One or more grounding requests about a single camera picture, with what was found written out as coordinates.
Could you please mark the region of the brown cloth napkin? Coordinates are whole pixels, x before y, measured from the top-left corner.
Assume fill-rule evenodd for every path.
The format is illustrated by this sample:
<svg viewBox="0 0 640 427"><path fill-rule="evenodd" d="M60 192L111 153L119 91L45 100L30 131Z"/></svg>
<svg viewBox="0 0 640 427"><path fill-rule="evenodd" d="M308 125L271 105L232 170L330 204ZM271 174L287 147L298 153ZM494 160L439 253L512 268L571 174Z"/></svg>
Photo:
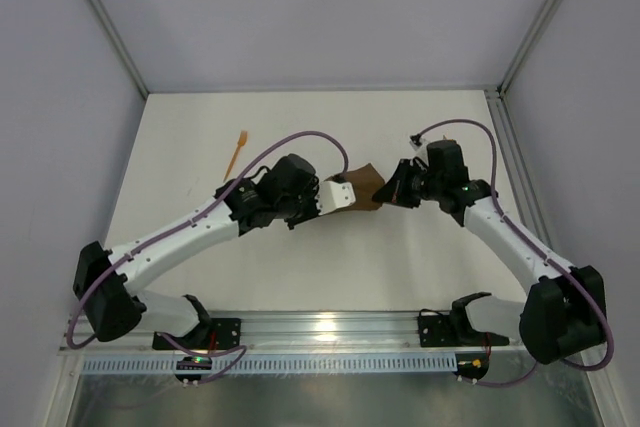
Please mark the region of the brown cloth napkin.
<svg viewBox="0 0 640 427"><path fill-rule="evenodd" d="M336 213L377 211L383 206L382 203L373 200L373 195L385 185L385 180L371 163L355 170L332 175L327 180L337 183L349 182L354 190L355 203L336 210Z"/></svg>

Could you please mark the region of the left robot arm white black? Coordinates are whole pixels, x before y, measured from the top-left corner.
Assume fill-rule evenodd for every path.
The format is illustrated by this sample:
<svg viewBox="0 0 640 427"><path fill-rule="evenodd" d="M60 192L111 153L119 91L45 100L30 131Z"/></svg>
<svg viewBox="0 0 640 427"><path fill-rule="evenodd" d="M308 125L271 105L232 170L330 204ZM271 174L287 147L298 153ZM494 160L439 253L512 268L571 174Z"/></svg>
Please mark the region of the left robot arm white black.
<svg viewBox="0 0 640 427"><path fill-rule="evenodd" d="M148 286L196 254L275 220L294 227L317 217L319 186L314 167L288 154L251 178L226 182L211 203L153 234L111 249L97 241L83 247L73 291L93 339L112 342L140 329L201 348L214 327L201 302L191 294L150 292Z"/></svg>

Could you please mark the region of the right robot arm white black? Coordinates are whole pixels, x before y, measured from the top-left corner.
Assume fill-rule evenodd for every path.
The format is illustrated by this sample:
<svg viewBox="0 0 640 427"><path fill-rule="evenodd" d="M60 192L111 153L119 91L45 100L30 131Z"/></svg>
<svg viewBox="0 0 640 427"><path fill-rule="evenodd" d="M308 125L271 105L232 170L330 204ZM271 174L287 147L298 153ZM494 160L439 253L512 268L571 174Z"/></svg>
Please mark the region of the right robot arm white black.
<svg viewBox="0 0 640 427"><path fill-rule="evenodd" d="M482 240L525 291L523 303L487 292L454 301L450 318L459 339L471 341L490 333L520 341L544 365L605 342L602 276L591 266L572 266L500 212L489 183L470 178L456 141L418 147L415 157L401 160L372 199L404 208L437 203Z"/></svg>

